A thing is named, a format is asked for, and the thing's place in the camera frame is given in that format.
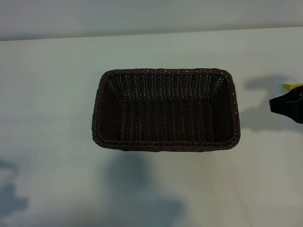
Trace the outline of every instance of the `dark brown wicker basket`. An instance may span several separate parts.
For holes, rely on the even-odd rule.
[[[92,131],[104,148],[231,149],[240,139],[232,77],[219,69],[109,71],[97,91]]]

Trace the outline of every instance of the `white table surface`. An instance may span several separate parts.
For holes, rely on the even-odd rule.
[[[229,71],[238,146],[98,147],[99,80],[127,68]],[[268,102],[285,82],[303,83],[303,28],[0,42],[0,227],[301,227],[303,127]]]

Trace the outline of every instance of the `yellow object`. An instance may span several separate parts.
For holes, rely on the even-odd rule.
[[[299,87],[299,86],[303,86],[303,84],[296,84],[296,85],[290,85],[290,84],[283,84],[283,88],[287,89],[287,90],[291,90],[295,87]]]

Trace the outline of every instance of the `white background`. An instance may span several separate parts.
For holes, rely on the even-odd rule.
[[[0,0],[0,39],[303,26],[301,0]]]
[[[283,28],[0,42],[0,208],[10,209],[0,226],[301,227],[303,128],[268,101],[303,82],[302,40],[302,28]],[[122,152],[93,142],[104,72],[202,67],[233,76],[235,148]]]

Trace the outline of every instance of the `basket rim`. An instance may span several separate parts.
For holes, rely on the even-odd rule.
[[[203,73],[203,74],[209,74],[209,73],[215,73],[217,75],[223,74],[228,79],[228,86],[229,90],[232,92],[229,92],[229,100],[231,101],[232,105],[232,125],[233,127],[233,134],[228,140],[219,141],[219,142],[207,142],[207,141],[179,141],[179,140],[169,140],[169,141],[121,141],[121,140],[104,140],[101,135],[97,135],[98,133],[94,130],[94,119],[97,116],[97,104],[98,102],[102,102],[103,100],[103,90],[105,85],[107,84],[107,81],[109,79],[113,79],[114,76],[118,76],[120,73],[134,73],[134,71],[138,71],[139,74],[142,74],[142,70],[145,70],[147,73],[155,73],[155,72],[163,72],[163,74],[167,73],[183,73],[183,72],[192,72],[192,73]],[[107,71],[100,79],[99,87],[97,90],[96,100],[95,100],[95,106],[94,106],[94,113],[93,113],[93,122],[92,122],[92,131],[93,131],[93,140],[96,144],[99,146],[105,147],[105,148],[131,148],[132,146],[139,146],[139,145],[145,145],[146,149],[151,149],[155,147],[155,145],[159,146],[161,148],[162,146],[169,146],[171,148],[179,147],[180,145],[184,148],[197,148],[200,147],[201,150],[204,150],[204,146],[220,146],[218,148],[221,148],[222,146],[227,146],[223,149],[231,149],[235,147],[239,140],[240,140],[240,120],[239,120],[239,111],[238,111],[238,104],[237,104],[237,98],[236,98],[236,92],[235,92],[235,86],[232,80],[232,76],[229,72],[221,69],[216,68],[195,68],[195,69],[118,69],[118,70],[110,70]]]

